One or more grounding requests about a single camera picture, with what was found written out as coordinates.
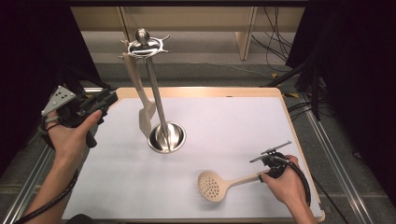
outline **white board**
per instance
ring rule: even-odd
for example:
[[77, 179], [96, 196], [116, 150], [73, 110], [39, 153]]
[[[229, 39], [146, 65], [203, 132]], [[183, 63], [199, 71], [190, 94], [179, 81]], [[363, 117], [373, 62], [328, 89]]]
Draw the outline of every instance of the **white board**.
[[[180, 124], [187, 135], [184, 146], [171, 154], [150, 149], [138, 127], [142, 107], [139, 99], [123, 99], [108, 111], [64, 219], [80, 213], [114, 220], [291, 217], [260, 181], [231, 187], [220, 203], [204, 199], [197, 187], [203, 170], [234, 179], [267, 169], [261, 161], [249, 161], [288, 140], [292, 143], [279, 152], [302, 160], [281, 99], [163, 98], [166, 120]], [[156, 114], [152, 124], [159, 123]], [[322, 217], [310, 185], [311, 209]]]

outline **slotted spoon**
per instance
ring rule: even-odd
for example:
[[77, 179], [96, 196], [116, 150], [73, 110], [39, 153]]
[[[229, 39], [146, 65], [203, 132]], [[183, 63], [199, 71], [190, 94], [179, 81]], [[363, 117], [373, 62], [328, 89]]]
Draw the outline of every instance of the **slotted spoon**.
[[223, 200], [229, 187], [258, 180], [261, 174], [262, 172], [259, 172], [233, 180], [225, 180], [213, 171], [203, 171], [198, 176], [198, 190], [210, 202], [218, 203]]

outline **white spatula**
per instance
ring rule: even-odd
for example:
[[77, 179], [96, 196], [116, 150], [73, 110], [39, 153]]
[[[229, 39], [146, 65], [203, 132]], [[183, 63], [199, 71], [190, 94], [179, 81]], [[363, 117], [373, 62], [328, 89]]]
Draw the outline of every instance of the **white spatula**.
[[137, 90], [137, 94], [143, 103], [143, 108], [139, 110], [139, 127], [142, 133], [149, 138], [151, 132], [151, 118], [155, 113], [156, 106], [154, 102], [151, 102], [143, 90], [142, 80], [140, 74], [137, 71], [136, 61], [134, 58], [129, 56], [127, 53], [122, 53], [122, 57], [125, 63], [125, 67], [131, 77], [134, 87]]

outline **human hand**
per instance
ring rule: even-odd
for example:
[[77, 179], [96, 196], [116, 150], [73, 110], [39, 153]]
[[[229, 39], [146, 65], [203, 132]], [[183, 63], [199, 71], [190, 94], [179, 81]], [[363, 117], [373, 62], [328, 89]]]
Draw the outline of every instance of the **human hand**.
[[[49, 113], [49, 118], [54, 116], [56, 116], [56, 112]], [[49, 137], [55, 147], [55, 163], [66, 163], [72, 167], [78, 167], [83, 156], [87, 132], [101, 116], [102, 111], [95, 111], [77, 128], [66, 128], [63, 125], [58, 125], [57, 120], [47, 124]]]
[[[286, 155], [289, 161], [294, 162], [298, 166], [296, 157]], [[275, 197], [286, 206], [293, 203], [305, 203], [305, 191], [303, 183], [297, 174], [287, 166], [282, 176], [277, 179], [267, 174], [262, 174], [262, 180], [268, 185]]]

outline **skin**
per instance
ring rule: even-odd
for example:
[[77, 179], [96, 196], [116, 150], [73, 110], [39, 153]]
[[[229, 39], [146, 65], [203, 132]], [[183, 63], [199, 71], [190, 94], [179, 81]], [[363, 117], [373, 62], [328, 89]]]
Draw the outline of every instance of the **skin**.
[[[298, 164], [297, 158], [287, 155], [288, 160]], [[262, 180], [268, 185], [275, 197], [290, 210], [296, 223], [317, 223], [311, 209], [305, 201], [305, 192], [300, 177], [289, 168], [278, 179], [262, 174]]]
[[[49, 118], [55, 115], [55, 113], [49, 114]], [[49, 130], [49, 137], [56, 148], [54, 163], [26, 214], [50, 202], [67, 188], [81, 163], [85, 148], [85, 136], [88, 130], [101, 118], [101, 115], [101, 111], [94, 112], [75, 129], [57, 125]], [[57, 121], [48, 123], [47, 128], [56, 123]], [[60, 223], [65, 204], [66, 201], [63, 199], [27, 223]]]

